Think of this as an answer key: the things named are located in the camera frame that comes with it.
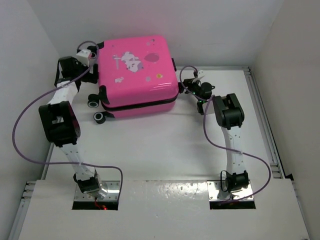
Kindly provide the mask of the pink suitcase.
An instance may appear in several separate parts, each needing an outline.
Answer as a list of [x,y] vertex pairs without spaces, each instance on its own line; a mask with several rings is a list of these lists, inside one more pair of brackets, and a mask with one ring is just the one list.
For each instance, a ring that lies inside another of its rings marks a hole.
[[161,35],[109,39],[100,43],[98,93],[88,96],[97,124],[170,111],[179,95],[175,62]]

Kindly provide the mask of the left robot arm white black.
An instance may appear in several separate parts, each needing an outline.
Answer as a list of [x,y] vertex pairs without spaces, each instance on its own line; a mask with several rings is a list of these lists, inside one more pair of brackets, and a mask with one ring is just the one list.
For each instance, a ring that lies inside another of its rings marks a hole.
[[72,102],[82,82],[98,82],[98,64],[84,64],[75,57],[62,57],[57,62],[52,99],[39,107],[39,115],[47,140],[67,157],[74,170],[73,180],[81,193],[94,200],[102,195],[102,183],[95,167],[86,166],[78,149],[81,129],[72,108]]

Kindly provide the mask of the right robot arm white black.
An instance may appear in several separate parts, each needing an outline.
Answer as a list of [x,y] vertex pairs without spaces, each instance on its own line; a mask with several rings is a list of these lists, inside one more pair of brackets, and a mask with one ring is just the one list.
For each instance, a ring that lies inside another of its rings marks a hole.
[[224,183],[220,183],[222,192],[236,192],[249,185],[249,176],[243,161],[241,144],[241,127],[245,114],[234,93],[226,96],[212,95],[215,87],[208,82],[201,83],[196,78],[185,79],[179,84],[179,92],[192,93],[198,99],[197,110],[201,115],[205,114],[203,105],[209,107],[213,104],[213,110],[217,124],[223,132],[227,162]]

